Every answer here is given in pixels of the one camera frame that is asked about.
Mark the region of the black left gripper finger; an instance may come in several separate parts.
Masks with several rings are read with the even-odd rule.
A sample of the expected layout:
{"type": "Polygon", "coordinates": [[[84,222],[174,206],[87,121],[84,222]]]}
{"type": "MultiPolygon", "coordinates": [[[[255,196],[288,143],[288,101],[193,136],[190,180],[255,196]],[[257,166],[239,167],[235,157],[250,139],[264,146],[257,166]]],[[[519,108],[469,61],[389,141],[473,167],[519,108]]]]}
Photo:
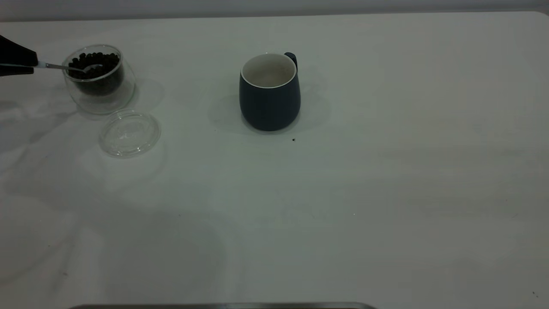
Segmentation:
{"type": "Polygon", "coordinates": [[[37,53],[0,36],[0,64],[37,66],[37,53]]]}
{"type": "Polygon", "coordinates": [[[30,75],[30,74],[33,74],[34,72],[35,72],[34,68],[0,67],[0,77],[30,75]]]}

